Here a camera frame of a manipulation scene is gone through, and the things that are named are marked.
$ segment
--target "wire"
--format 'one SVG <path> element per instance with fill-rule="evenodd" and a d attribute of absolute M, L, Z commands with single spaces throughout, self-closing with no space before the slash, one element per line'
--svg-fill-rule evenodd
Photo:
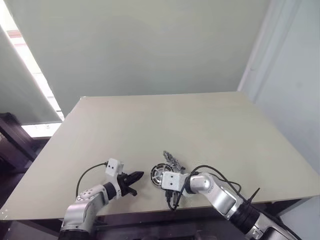
<path fill-rule="evenodd" d="M 184 181 L 184 184 L 181 188 L 181 191 L 179 192 L 178 194 L 178 197 L 176 199 L 176 203 L 174 205 L 174 207 L 171 207 L 170 203 L 168 203 L 168 205 L 170 205 L 170 209 L 172 208 L 172 210 L 176 210 L 177 207 L 179 206 L 179 201 L 180 201 L 180 198 L 182 196 L 182 193 L 183 191 L 185 190 L 186 188 L 186 185 L 187 185 L 187 182 L 190 181 L 190 178 L 192 175 L 195 174 L 195 172 L 198 170 L 198 169 L 201 169 L 201 168 L 207 168 L 207 169 L 211 169 L 213 171 L 215 171 L 217 174 L 219 174 L 221 176 L 221 178 L 224 180 L 224 182 L 226 182 L 233 190 L 234 192 L 248 205 L 250 205 L 252 208 L 254 208 L 255 210 L 257 210 L 258 212 L 264 214 L 265 216 L 267 216 L 269 219 L 271 219 L 272 221 L 274 221 L 276 224 L 278 224 L 280 227 L 284 228 L 285 230 L 287 230 L 290 234 L 292 234 L 297 240 L 302 240 L 294 231 L 292 231 L 289 227 L 287 227 L 283 222 L 281 222 L 279 219 L 277 219 L 276 217 L 270 215 L 269 213 L 263 211 L 263 210 L 260 210 L 258 208 L 256 208 L 255 206 L 253 206 L 251 204 L 250 201 L 248 201 L 233 185 L 232 183 L 220 172 L 218 171 L 216 168 L 212 167 L 212 166 L 209 166 L 209 165 L 200 165 L 200 166 L 197 166 L 195 169 L 193 169 L 190 173 L 190 175 L 185 179 Z"/>
<path fill-rule="evenodd" d="M 78 180 L 78 183 L 76 184 L 75 198 L 77 198 L 77 196 L 78 196 L 78 193 L 79 193 L 79 185 L 80 185 L 81 179 L 84 177 L 84 175 L 85 175 L 87 172 L 89 172 L 91 169 L 94 169 L 94 168 L 99 167 L 99 166 L 102 166 L 102 165 L 107 166 L 107 165 L 108 165 L 108 162 L 103 162 L 103 163 L 94 165 L 94 166 L 88 168 L 84 173 L 82 173 L 81 177 L 80 177 L 79 180 Z"/>
<path fill-rule="evenodd" d="M 223 179 L 221 179 L 220 177 L 218 177 L 217 175 L 215 175 L 215 174 L 213 174 L 213 173 L 211 173 L 211 172 L 209 172 L 209 174 L 211 174 L 212 176 L 215 176 L 217 179 L 219 179 L 221 182 L 225 182 L 226 183 L 226 181 L 225 180 L 223 180 Z M 235 182 L 235 181 L 229 181 L 231 184 L 233 184 L 233 185 L 237 185 L 238 187 L 239 187 L 239 189 L 238 189 L 238 192 L 240 193 L 241 192 L 241 189 L 242 189 L 242 187 L 241 187 L 241 185 L 239 184 L 239 183 L 237 183 L 237 182 Z"/>

